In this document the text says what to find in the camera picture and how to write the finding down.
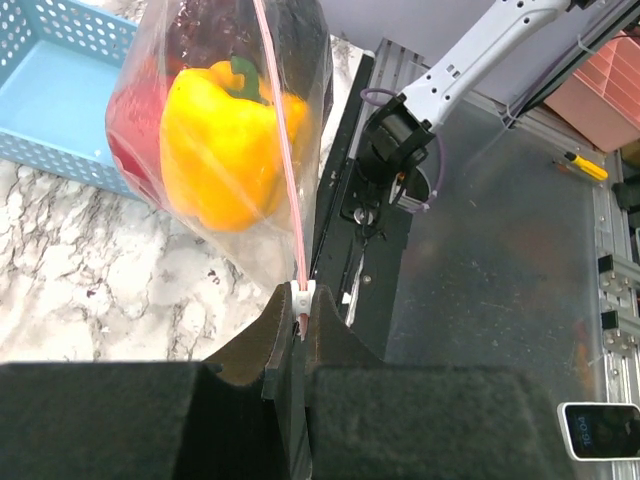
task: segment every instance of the marble countertop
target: marble countertop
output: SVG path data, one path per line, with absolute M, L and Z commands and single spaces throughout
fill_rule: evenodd
M 146 0 L 89 0 L 139 21 Z M 334 39 L 324 163 L 362 50 Z M 271 292 L 169 215 L 0 160 L 0 362 L 199 360 Z

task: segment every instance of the black screen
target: black screen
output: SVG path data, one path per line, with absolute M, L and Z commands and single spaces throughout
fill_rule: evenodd
M 569 437 L 578 458 L 639 458 L 640 412 L 616 405 L 567 405 Z

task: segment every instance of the clear plastic bag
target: clear plastic bag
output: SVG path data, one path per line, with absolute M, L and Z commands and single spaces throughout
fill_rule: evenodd
M 330 38 L 317 0 L 262 0 L 277 62 L 305 252 Z M 149 2 L 107 109 L 128 185 L 267 289 L 294 277 L 294 235 L 274 92 L 252 0 Z

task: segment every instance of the pink plastic bin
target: pink plastic bin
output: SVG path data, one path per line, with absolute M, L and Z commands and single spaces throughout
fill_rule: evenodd
M 612 152 L 640 138 L 640 45 L 610 41 L 545 103 L 596 147 Z

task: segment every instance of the metal bracket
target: metal bracket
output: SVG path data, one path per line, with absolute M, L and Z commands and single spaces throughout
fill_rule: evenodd
M 638 346 L 640 319 L 618 310 L 604 312 L 601 316 L 604 347 L 624 357 L 629 357 Z
M 618 255 L 598 259 L 600 288 L 622 300 L 631 301 L 629 289 L 640 290 L 640 265 Z

